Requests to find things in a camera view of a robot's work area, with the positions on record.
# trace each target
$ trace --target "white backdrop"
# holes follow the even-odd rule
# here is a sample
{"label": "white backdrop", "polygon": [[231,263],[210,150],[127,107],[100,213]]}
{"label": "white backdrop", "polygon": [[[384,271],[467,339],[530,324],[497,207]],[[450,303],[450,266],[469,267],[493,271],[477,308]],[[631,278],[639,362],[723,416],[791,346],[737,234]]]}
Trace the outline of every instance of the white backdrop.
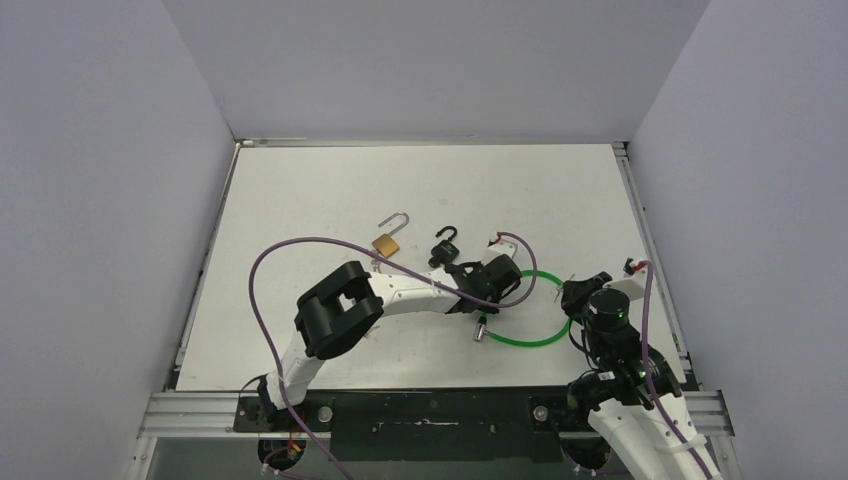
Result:
{"label": "white backdrop", "polygon": [[707,0],[164,0],[236,137],[629,140]]}
{"label": "white backdrop", "polygon": [[158,0],[0,1],[0,476],[122,478],[233,148]]}
{"label": "white backdrop", "polygon": [[632,144],[749,479],[845,478],[848,3],[713,0]]}

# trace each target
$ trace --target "zip tie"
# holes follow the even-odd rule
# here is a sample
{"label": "zip tie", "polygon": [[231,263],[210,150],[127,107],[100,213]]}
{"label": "zip tie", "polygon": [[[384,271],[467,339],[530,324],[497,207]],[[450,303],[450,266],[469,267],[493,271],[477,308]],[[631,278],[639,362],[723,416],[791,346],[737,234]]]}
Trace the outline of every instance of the zip tie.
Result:
{"label": "zip tie", "polygon": [[689,450],[690,448],[703,447],[707,444],[707,437],[702,434],[697,434],[688,442],[678,443],[677,445],[655,445],[654,448],[660,452],[679,453]]}

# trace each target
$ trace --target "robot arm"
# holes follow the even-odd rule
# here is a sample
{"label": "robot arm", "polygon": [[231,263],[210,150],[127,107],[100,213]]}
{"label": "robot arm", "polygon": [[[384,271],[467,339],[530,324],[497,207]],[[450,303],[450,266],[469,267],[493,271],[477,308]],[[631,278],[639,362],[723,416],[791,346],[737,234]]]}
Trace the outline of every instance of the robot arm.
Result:
{"label": "robot arm", "polygon": [[[575,382],[570,391],[585,409],[589,425],[607,440],[637,480],[705,478],[690,449],[704,461],[710,472],[707,478],[720,479],[704,446],[706,439],[692,425],[677,379],[665,358],[650,346],[651,368],[645,371],[640,334],[630,325],[628,309],[631,301],[644,296],[648,274],[628,266],[625,271],[629,276],[622,280],[612,281],[601,272],[563,286],[562,308],[583,325],[587,354],[598,365],[595,373]],[[650,398],[648,373],[685,443],[673,434]]]}
{"label": "robot arm", "polygon": [[[436,288],[439,283],[476,298],[498,302],[520,283],[521,271],[512,261],[515,245],[489,246],[480,262],[448,265],[425,275],[427,284],[403,274],[366,272],[348,262],[298,300],[297,330],[282,357],[283,380],[292,405],[301,403],[324,361],[353,348],[378,318],[413,312],[470,313],[493,309]],[[260,383],[260,398],[268,411],[286,408],[278,372]]]}

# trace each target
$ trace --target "green cable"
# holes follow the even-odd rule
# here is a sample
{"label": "green cable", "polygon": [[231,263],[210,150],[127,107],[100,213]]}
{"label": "green cable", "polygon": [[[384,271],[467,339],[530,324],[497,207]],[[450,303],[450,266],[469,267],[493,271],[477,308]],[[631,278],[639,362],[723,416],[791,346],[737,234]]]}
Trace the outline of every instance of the green cable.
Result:
{"label": "green cable", "polygon": [[[524,270],[523,272],[521,272],[521,275],[524,276],[524,277],[531,277],[531,276],[533,276],[533,270]],[[536,276],[550,280],[557,287],[562,286],[562,280],[557,278],[557,276],[552,274],[552,273],[543,272],[542,270],[537,270]],[[562,330],[558,331],[557,333],[553,334],[552,336],[550,336],[550,337],[548,337],[544,340],[537,340],[537,341],[514,340],[512,338],[507,338],[507,337],[498,335],[495,332],[487,332],[487,333],[490,337],[492,337],[493,340],[497,340],[501,343],[506,343],[507,345],[514,345],[516,347],[532,348],[532,347],[544,347],[545,345],[550,345],[550,344],[556,342],[560,338],[564,337],[568,333],[568,330],[570,328],[571,328],[571,318],[566,320],[565,326],[562,327]]]}

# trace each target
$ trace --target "padlock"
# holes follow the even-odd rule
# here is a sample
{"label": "padlock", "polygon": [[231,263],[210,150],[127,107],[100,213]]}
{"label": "padlock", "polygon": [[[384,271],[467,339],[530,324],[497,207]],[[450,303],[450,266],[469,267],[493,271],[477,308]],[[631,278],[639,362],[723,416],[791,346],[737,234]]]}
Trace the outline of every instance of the padlock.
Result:
{"label": "padlock", "polygon": [[371,242],[371,245],[380,252],[380,255],[389,258],[400,250],[400,245],[389,235],[382,234],[376,240]]}
{"label": "padlock", "polygon": [[389,223],[393,218],[398,217],[398,216],[404,218],[403,223],[401,223],[397,227],[393,228],[391,232],[384,233],[384,234],[380,235],[379,237],[377,237],[376,240],[371,242],[371,245],[374,247],[374,249],[377,250],[377,252],[379,252],[380,255],[382,255],[385,258],[391,257],[392,255],[397,253],[398,250],[400,250],[400,245],[398,245],[397,242],[392,238],[392,235],[399,232],[403,227],[406,226],[407,223],[409,223],[409,215],[407,215],[404,212],[397,212],[397,213],[389,216],[389,218],[380,222],[379,225],[377,225],[378,227],[382,227],[383,225]]}
{"label": "padlock", "polygon": [[436,238],[441,237],[442,234],[448,230],[452,230],[453,233],[451,233],[451,235],[447,239],[442,240],[441,242],[439,242],[438,245],[436,245],[430,250],[430,255],[432,255],[432,257],[427,263],[433,268],[439,268],[442,265],[448,265],[454,260],[456,260],[456,257],[459,256],[459,249],[456,248],[456,245],[451,243],[451,240],[456,238],[456,227],[448,225],[447,227],[439,230],[438,233],[436,233]]}

